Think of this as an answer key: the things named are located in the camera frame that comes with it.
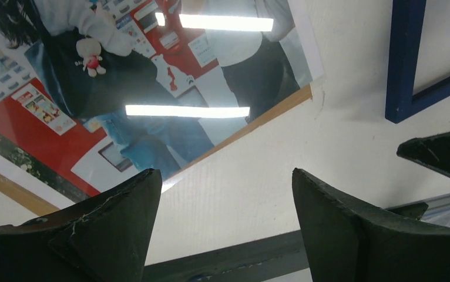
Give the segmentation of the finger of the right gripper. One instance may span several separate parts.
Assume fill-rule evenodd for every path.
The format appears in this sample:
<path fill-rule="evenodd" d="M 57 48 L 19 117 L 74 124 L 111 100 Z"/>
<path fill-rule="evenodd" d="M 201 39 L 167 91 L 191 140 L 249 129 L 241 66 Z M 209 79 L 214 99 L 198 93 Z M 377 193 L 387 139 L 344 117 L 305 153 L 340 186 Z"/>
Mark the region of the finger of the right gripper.
<path fill-rule="evenodd" d="M 397 156 L 450 178 L 450 132 L 410 139 L 398 146 Z"/>

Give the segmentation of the blue wooden photo frame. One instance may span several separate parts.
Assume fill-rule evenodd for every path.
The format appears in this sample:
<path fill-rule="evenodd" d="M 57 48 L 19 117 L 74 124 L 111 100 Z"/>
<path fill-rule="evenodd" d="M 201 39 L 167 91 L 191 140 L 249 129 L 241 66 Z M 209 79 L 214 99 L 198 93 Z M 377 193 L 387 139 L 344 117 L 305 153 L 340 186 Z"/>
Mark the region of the blue wooden photo frame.
<path fill-rule="evenodd" d="M 400 123 L 450 97 L 450 75 L 414 93 L 426 1 L 393 1 L 385 118 Z"/>

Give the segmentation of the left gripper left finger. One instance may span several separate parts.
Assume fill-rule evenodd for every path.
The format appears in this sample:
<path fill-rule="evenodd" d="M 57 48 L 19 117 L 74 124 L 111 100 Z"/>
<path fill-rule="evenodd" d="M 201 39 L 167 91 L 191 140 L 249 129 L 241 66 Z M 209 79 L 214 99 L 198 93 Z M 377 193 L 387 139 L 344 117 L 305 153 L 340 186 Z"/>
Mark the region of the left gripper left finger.
<path fill-rule="evenodd" d="M 65 209 L 0 226 L 0 281 L 141 281 L 162 189 L 147 169 Z"/>

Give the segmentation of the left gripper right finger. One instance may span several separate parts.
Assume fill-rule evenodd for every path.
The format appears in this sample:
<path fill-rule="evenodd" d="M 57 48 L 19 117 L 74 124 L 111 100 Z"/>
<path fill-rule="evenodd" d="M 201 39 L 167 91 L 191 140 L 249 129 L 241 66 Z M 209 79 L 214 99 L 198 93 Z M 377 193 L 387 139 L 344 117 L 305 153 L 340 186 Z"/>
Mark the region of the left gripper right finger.
<path fill-rule="evenodd" d="M 450 227 L 384 210 L 303 169 L 292 191 L 314 281 L 450 281 Z"/>

